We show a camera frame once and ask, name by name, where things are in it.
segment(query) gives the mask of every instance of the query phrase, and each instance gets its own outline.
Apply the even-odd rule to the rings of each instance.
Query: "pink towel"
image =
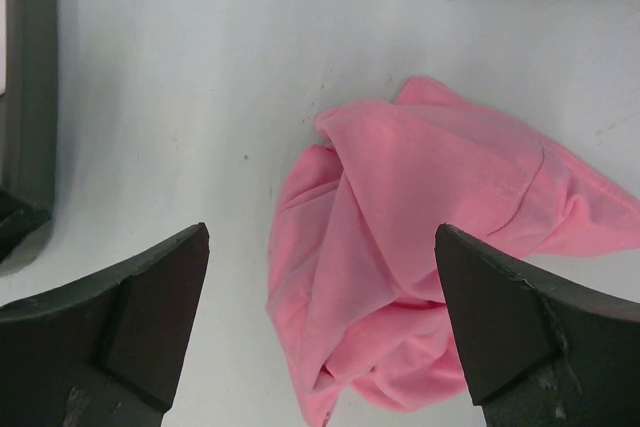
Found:
[[[640,247],[640,204],[553,140],[429,78],[319,114],[284,184],[267,309],[309,425],[345,386],[411,411],[466,388],[436,270],[453,224],[511,255]]]

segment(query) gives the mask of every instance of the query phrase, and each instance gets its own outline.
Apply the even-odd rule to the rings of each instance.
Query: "white surface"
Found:
[[[303,425],[263,310],[265,251],[319,110],[432,74],[640,194],[640,0],[60,0],[60,16],[55,235],[0,279],[0,301],[206,221],[209,274],[167,427]],[[537,260],[640,300],[638,252]],[[471,425],[466,396],[402,415],[352,393],[332,423]]]

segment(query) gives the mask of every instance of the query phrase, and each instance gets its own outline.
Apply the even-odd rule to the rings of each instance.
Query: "cloth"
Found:
[[[319,114],[278,200],[267,310],[306,421],[345,386],[412,411],[466,388],[434,255],[440,224],[516,257],[640,247],[640,204],[567,149],[439,82]]]

